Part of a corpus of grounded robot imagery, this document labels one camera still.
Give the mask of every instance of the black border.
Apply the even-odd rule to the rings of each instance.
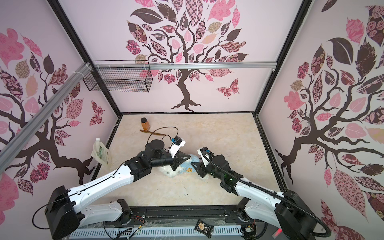
[[[303,0],[303,2],[301,3],[301,6],[299,8],[299,11],[297,12],[296,18],[293,21],[292,27],[288,33],[287,38],[285,39],[283,48],[279,54],[279,57],[277,58],[276,67],[275,67],[274,71],[272,72],[272,74],[270,75],[270,77],[267,81],[267,84],[265,85],[265,88],[263,90],[262,96],[260,97],[260,100],[257,103],[257,107],[255,109],[256,115],[258,115],[260,113],[260,111],[264,105],[264,102],[265,102],[265,100],[269,94],[269,91],[271,90],[273,83],[274,83],[283,63],[284,63],[285,57],[287,56],[287,54],[291,48],[291,45],[292,45],[293,41],[295,40],[296,34],[299,31],[305,16],[307,15],[307,12],[308,12],[308,9],[311,5],[311,2],[312,2],[312,0]]]
[[[59,3],[59,1],[58,0],[47,0],[47,1],[48,1],[49,5],[51,6],[53,12],[56,14],[56,16],[57,16],[58,20],[60,21],[61,25],[63,26],[64,30],[67,32],[73,45],[75,46],[75,48],[79,52],[83,61],[86,63],[89,63],[91,68],[95,69],[90,56],[88,55],[85,47],[81,43],[79,36],[76,34],[76,31],[74,30],[71,22],[69,21],[67,15],[65,14],[63,8],[61,7],[61,5]],[[91,73],[92,73],[94,79],[96,80],[96,82],[98,83],[98,85],[100,86],[100,89],[107,89],[105,84],[103,83],[103,81],[101,81],[101,76],[99,75],[99,73],[97,71],[92,71]],[[116,102],[112,98],[112,95],[110,94],[110,92],[103,91],[103,94],[104,94],[105,98],[107,99],[107,101],[109,102],[109,104],[111,105],[111,108],[115,112],[116,116],[119,117],[121,115],[121,112],[120,112]]]

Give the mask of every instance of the black frame edge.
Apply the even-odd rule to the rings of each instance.
[[[94,75],[94,78],[98,82],[99,86],[101,89],[106,89],[105,84],[103,81],[101,81],[101,76],[99,73],[96,71],[92,59],[89,57],[87,51],[85,50],[84,45],[80,41],[79,36],[77,35],[75,29],[73,28],[71,22],[69,21],[67,15],[65,14],[63,8],[61,7],[60,3],[58,0],[47,0],[49,5],[51,6],[53,12],[56,14],[58,20],[60,21],[61,25],[63,26],[64,30],[67,32],[69,38],[71,39],[73,45],[79,52],[81,58],[83,59],[84,62],[89,63],[91,67],[95,70],[92,72],[92,75]],[[113,99],[112,95],[108,91],[103,91],[103,94],[107,101],[109,102],[111,108],[115,112],[116,116],[119,117],[121,115],[121,112]]]
[[[260,137],[263,141],[266,154],[268,156],[269,162],[271,163],[271,167],[272,167],[273,173],[275,174],[275,178],[276,178],[277,184],[279,185],[280,191],[287,192],[288,190],[287,185],[285,184],[284,177],[276,161],[275,155],[273,154],[271,145],[269,144],[269,141],[266,137],[266,134],[261,124],[261,121],[259,119],[259,116],[256,113],[254,113],[253,118],[255,119],[257,129],[259,130]]]
[[[274,81],[275,81],[275,79],[277,77],[277,74],[279,73],[279,71],[280,71],[280,69],[281,69],[281,67],[283,65],[285,57],[287,56],[288,51],[290,50],[290,48],[292,46],[292,43],[295,40],[296,34],[299,31],[305,16],[307,15],[307,12],[308,12],[308,9],[309,9],[309,7],[311,5],[311,2],[312,2],[312,0],[303,0],[303,2],[301,3],[299,11],[297,12],[296,18],[293,21],[292,27],[291,27],[291,29],[290,29],[290,31],[288,33],[288,36],[287,36],[287,38],[286,38],[286,40],[284,42],[284,45],[283,45],[283,47],[281,49],[279,57],[277,58],[276,68],[272,72],[272,74],[270,75],[270,77],[269,77],[269,79],[267,81],[267,84],[264,87],[262,96],[261,96],[259,102],[257,103],[256,109],[255,109],[255,114],[256,115],[258,115],[260,113],[260,111],[261,111],[261,109],[262,109],[262,107],[264,105],[264,102],[265,102],[265,100],[266,100],[266,98],[268,96],[269,91],[272,88],[272,85],[273,85],[273,83],[274,83]]]
[[[113,127],[112,133],[111,133],[111,135],[109,136],[109,139],[108,139],[108,141],[107,141],[107,144],[105,145],[107,148],[109,148],[109,147],[111,146],[112,140],[113,140],[113,138],[115,137],[116,131],[117,131],[118,128],[119,128],[119,125],[120,125],[122,116],[123,116],[123,115],[120,115],[120,116],[118,117],[118,120],[116,121],[116,124],[115,124],[115,126]],[[99,174],[100,168],[101,168],[101,164],[98,163],[97,166],[96,166],[96,168],[95,168],[95,171],[93,172],[91,181],[93,181],[93,180],[95,180],[95,179],[97,178],[97,175]]]

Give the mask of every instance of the white vent grille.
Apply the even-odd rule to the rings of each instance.
[[[203,235],[194,230],[194,226],[190,227],[145,227],[135,237],[189,237]],[[111,237],[117,237],[118,233],[128,228],[106,228],[106,231]],[[137,228],[132,228],[131,232],[122,234],[122,236],[130,236]],[[240,226],[215,226],[212,236],[230,236],[241,235]],[[82,228],[76,229],[71,235],[70,239],[86,239],[86,238],[109,238],[103,228]]]

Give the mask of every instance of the spice jar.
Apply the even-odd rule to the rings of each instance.
[[[151,128],[146,118],[141,119],[141,125],[143,126],[143,130],[145,131],[149,131],[149,129]]]

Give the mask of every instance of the enclosure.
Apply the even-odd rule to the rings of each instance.
[[[381,238],[382,1],[14,0],[0,18],[2,239],[51,239],[31,219],[54,189],[111,172],[148,137],[167,148],[174,136],[186,154],[207,146],[253,183],[295,191],[328,239]],[[141,118],[177,133],[150,136]],[[97,137],[110,169],[90,155]],[[153,168],[94,203],[124,199],[156,231],[174,231],[136,237],[198,238],[201,218],[212,238],[241,239],[231,212],[242,197],[192,168],[167,174]],[[34,224],[47,227],[42,212]],[[67,239],[122,229],[96,224]]]

